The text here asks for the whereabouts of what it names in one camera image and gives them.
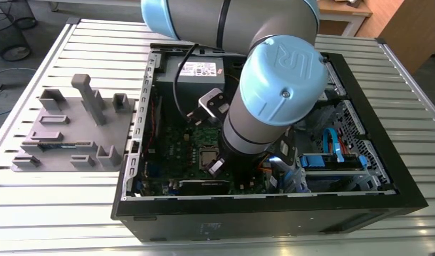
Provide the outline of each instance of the motherboard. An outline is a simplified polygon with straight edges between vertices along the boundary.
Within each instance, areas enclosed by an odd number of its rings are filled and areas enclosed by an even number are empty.
[[[162,128],[139,172],[135,191],[142,196],[196,195],[198,191],[203,195],[266,193],[267,176],[257,166],[249,187],[235,186],[230,171],[216,179],[207,172],[206,166],[219,155],[219,132],[220,127],[212,125]]]

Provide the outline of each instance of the metal workbench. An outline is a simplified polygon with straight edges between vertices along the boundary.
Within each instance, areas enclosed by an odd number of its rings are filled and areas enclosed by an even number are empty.
[[[67,24],[0,130],[0,253],[90,251],[99,255],[427,255],[435,252],[435,107],[390,49],[373,39],[319,36],[341,53],[430,206],[345,235],[142,244],[110,219],[116,172],[15,173],[10,169],[44,88],[79,97],[75,73],[102,96],[138,99],[151,42],[168,40],[143,23]]]

